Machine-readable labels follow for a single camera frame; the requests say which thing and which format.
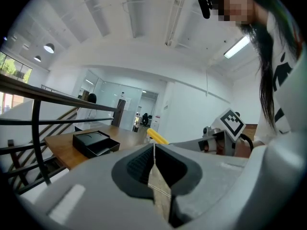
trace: glass wall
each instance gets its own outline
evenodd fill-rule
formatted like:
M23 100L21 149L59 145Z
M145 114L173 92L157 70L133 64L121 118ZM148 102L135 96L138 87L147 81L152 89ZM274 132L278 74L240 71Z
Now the glass wall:
M85 78L83 79L83 83L80 88L78 98L81 98L83 91L88 91L89 93L93 93L97 82L98 82L98 77L88 70L86 72Z
M32 68L0 51L0 74L28 83Z
M126 101L124 112L120 122L120 128L132 130L133 122L141 99L142 90L126 85L102 82L97 84L94 93L97 96L97 104L117 108L122 92L124 92L123 99ZM113 117L113 112L97 111L96 118L110 118ZM111 121L102 121L110 125Z

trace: white wall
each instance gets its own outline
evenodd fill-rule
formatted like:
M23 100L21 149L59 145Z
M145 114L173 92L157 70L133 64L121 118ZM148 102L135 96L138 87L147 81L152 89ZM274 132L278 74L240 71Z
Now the white wall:
M231 108L240 113L246 124L257 124L261 112L260 72L253 72L234 82Z
M230 106L204 91L176 82L169 87L172 95L167 101L168 117L158 132L169 142L182 142L201 138L203 128Z
M50 68L67 64L139 70L164 76L203 91L207 89L206 73L200 70L206 68L206 63L185 56L167 46L161 47L137 40L124 42L89 40L79 47L68 50ZM229 79L211 69L208 72L208 85L209 93L231 102L232 82Z
M81 66L59 66L53 68L48 75L46 86L78 97L86 71L87 68Z
M141 97L139 106L141 106L141 116L143 116L145 113L149 115L153 115L154 106L155 106L154 99Z
M167 82L164 98L162 100L162 106L161 106L161 116L160 118L154 119L154 121L159 122L159 128L158 133L161 135L166 133L167 123L168 123L168 117L169 117L169 107L171 105L172 97L173 97L173 90L174 90L175 83L173 82Z

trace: long black hair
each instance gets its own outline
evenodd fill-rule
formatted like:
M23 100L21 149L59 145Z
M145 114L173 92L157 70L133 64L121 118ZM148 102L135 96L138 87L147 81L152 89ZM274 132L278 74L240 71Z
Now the long black hair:
M224 0L219 1L219 15L224 14ZM282 44L288 45L290 52L296 58L296 43L289 27L288 20L281 8L278 0L254 0L257 4L271 12L275 17L279 36ZM253 24L241 24L240 29L243 34L247 35L257 49L260 58L261 80L260 80L260 102L263 114L272 128L275 128L274 123L274 102L273 102L273 69L272 69L272 54L273 54L273 39L267 31L265 25L258 22Z
M97 100L97 97L95 94L89 94L88 97L87 97L87 101L88 102L91 102L91 103L96 103L96 100Z

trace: ceiling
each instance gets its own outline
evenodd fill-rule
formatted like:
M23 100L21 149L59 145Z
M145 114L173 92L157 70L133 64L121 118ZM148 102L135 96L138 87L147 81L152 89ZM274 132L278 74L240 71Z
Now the ceiling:
M236 79L239 69L257 58L250 44L230 59L223 56L241 37L234 25L216 16L204 19L198 0L31 0L4 47L48 69L61 54L89 39L140 40L167 45ZM44 50L47 43L55 46L54 54ZM36 55L41 62L34 60Z

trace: gray plastic surface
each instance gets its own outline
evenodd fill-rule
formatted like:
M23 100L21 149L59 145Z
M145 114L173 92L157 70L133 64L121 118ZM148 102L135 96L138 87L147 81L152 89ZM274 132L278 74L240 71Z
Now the gray plastic surface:
M65 226L74 230L170 229L151 200L127 196L111 177L114 164L137 149L121 150L90 159L51 184L35 206L48 214L75 184L86 190Z
M249 159L211 155L164 145L197 162L202 179L175 200L192 220L180 230L261 229L290 198L306 172L307 135L290 133L257 147ZM86 188L65 226L81 229L171 229L151 200L127 196L111 177L114 164L136 149L90 159L50 185L35 208L46 215L75 184Z

